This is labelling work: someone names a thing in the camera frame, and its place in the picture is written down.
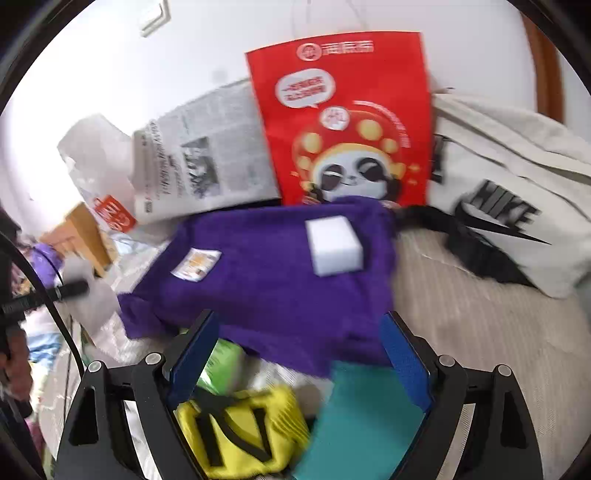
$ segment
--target panda face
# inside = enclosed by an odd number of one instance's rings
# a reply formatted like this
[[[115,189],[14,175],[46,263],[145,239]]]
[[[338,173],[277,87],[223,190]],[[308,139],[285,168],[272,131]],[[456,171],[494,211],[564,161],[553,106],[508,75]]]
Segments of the panda face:
[[[312,181],[324,198],[329,202],[346,195],[384,198],[392,178],[386,155],[365,145],[339,147],[333,153],[327,151],[314,165]]]

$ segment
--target blue gripper pad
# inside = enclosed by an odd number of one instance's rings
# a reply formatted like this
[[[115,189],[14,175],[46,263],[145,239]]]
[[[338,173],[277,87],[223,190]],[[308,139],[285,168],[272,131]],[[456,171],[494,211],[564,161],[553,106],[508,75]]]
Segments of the blue gripper pad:
[[[380,320],[379,336],[411,402],[428,412],[433,402],[429,393],[429,374],[390,314]]]
[[[170,383],[167,403],[175,410],[189,400],[205,364],[216,346],[219,337],[217,314],[205,310],[187,333],[179,335],[164,352],[169,361],[163,366],[164,378]]]

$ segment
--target nike swoosh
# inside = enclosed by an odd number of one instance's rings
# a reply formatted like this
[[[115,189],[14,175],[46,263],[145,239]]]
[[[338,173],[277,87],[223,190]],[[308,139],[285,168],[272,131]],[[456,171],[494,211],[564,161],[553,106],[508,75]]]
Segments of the nike swoosh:
[[[461,201],[457,203],[454,215],[461,223],[470,228],[476,228],[479,230],[484,230],[493,233],[501,233],[502,235],[514,236],[517,238],[523,238],[525,240],[531,240],[533,242],[538,242],[541,244],[551,245],[548,242],[540,240],[539,238],[526,235],[508,226],[499,225],[498,223],[488,222],[481,218],[473,217],[464,209],[463,202]]]

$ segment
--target metal bolt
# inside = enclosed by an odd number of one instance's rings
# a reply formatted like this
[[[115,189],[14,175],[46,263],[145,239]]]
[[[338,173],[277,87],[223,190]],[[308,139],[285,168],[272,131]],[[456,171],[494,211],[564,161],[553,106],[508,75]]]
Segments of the metal bolt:
[[[160,362],[160,359],[162,358],[162,356],[159,353],[150,353],[147,357],[146,357],[146,363],[148,365],[155,365],[158,362]]]
[[[444,367],[453,367],[456,364],[456,360],[450,355],[442,355],[439,357],[439,363]]]
[[[506,365],[499,365],[499,367],[498,367],[498,371],[499,371],[499,373],[500,373],[501,375],[503,375],[503,377],[510,377],[510,376],[511,376],[511,374],[513,373],[513,372],[511,371],[511,368],[509,368],[509,367],[508,367],[508,366],[506,366]]]
[[[88,371],[93,374],[94,372],[98,372],[102,366],[99,361],[95,360],[88,366]]]

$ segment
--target green item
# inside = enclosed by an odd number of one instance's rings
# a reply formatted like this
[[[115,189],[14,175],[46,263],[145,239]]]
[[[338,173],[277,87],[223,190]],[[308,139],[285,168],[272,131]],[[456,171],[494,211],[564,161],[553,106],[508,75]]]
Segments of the green item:
[[[390,478],[423,421],[392,368],[335,362],[330,399],[320,412],[297,480]]]
[[[231,393],[240,376],[243,357],[244,350],[239,345],[220,338],[197,380],[197,386],[216,395]]]

